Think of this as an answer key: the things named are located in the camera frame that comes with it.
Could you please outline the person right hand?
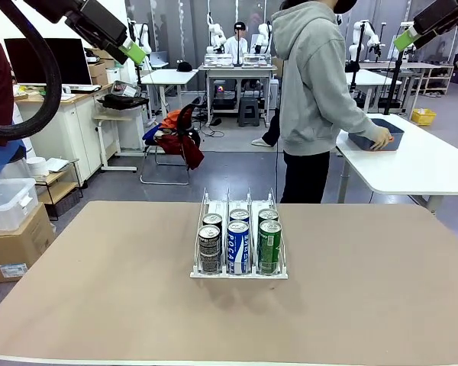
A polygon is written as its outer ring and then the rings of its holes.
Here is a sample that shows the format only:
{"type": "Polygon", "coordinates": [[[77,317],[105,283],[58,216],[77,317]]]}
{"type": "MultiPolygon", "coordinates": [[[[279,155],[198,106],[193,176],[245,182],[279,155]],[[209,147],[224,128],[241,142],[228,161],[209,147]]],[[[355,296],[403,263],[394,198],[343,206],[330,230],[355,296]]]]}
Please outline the person right hand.
{"type": "Polygon", "coordinates": [[[371,150],[380,150],[385,148],[391,141],[392,135],[389,130],[385,127],[377,127],[372,138],[373,144],[370,147],[371,150]]]}

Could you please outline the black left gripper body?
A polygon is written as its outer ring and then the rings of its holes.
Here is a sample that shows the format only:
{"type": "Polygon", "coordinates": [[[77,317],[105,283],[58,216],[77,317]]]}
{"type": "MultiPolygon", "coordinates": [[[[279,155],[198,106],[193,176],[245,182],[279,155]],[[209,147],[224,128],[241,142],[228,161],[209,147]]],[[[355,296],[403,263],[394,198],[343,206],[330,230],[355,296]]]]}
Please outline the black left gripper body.
{"type": "Polygon", "coordinates": [[[90,45],[106,51],[120,64],[127,61],[121,46],[127,27],[99,1],[66,1],[65,23],[90,45]]]}

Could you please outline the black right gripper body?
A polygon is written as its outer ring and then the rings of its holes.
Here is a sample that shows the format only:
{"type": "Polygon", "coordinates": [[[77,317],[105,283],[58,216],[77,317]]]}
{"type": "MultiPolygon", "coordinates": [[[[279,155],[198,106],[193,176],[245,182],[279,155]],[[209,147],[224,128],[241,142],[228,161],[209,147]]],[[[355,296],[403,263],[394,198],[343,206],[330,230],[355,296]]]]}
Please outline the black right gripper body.
{"type": "Polygon", "coordinates": [[[458,1],[436,0],[414,17],[414,29],[419,38],[413,43],[419,50],[458,25],[458,1]]]}

